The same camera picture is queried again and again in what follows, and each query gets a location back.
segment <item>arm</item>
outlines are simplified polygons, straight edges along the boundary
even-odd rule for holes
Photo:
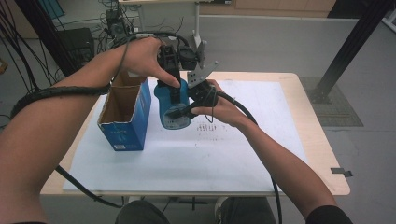
[[[161,41],[146,38],[128,45],[121,65],[177,87],[177,80],[157,64]],[[60,86],[104,87],[120,66],[126,46],[92,59]],[[97,96],[54,97],[26,106],[0,134],[0,223],[46,222],[40,190],[73,143]]]
[[[218,91],[221,88],[216,82]],[[211,115],[212,109],[197,107],[194,114]],[[322,180],[303,161],[268,136],[228,101],[219,98],[214,108],[218,120],[236,127],[249,141],[276,183],[290,197],[304,218],[322,205],[336,205]]]

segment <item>gray floor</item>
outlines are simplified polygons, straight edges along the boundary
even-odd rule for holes
[[[202,17],[201,36],[208,41],[206,61],[219,61],[219,71],[321,77],[355,23]],[[186,20],[181,32],[190,28]],[[7,59],[3,48],[0,57]],[[325,128],[339,163],[354,175],[347,179],[350,195],[337,197],[337,201],[355,223],[396,223],[395,60],[396,34],[381,23],[337,83],[364,127]],[[0,114],[8,113],[24,94],[16,74],[8,71],[0,76]],[[166,198],[148,200],[160,209],[167,202]],[[190,205],[170,203],[165,214],[172,223],[212,223],[215,199],[202,200],[209,204],[198,205],[196,211]],[[275,207],[274,199],[270,203]],[[53,223],[113,223],[118,212],[85,197],[47,196],[43,204]],[[304,223],[287,198],[282,198],[282,206],[284,223]]]

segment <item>shoe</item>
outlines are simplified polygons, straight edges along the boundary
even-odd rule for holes
[[[221,206],[228,197],[219,197],[215,204],[215,223],[221,224]]]

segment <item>right hand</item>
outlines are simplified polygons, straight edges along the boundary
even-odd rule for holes
[[[219,83],[215,80],[208,80],[208,82],[214,85],[217,91],[224,92],[224,90],[222,90],[219,86]],[[193,108],[191,110],[191,113],[196,115],[213,115],[213,117],[215,117],[219,121],[223,123],[228,123],[233,127],[238,127],[239,125],[242,125],[249,121],[249,118],[245,114],[243,114],[235,105],[233,105],[226,99],[223,99],[222,97],[219,97],[219,101],[213,108],[213,110],[212,107],[202,106]]]

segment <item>open box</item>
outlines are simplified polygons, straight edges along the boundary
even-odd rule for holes
[[[143,150],[151,96],[145,77],[121,73],[112,83],[98,126],[116,151]]]

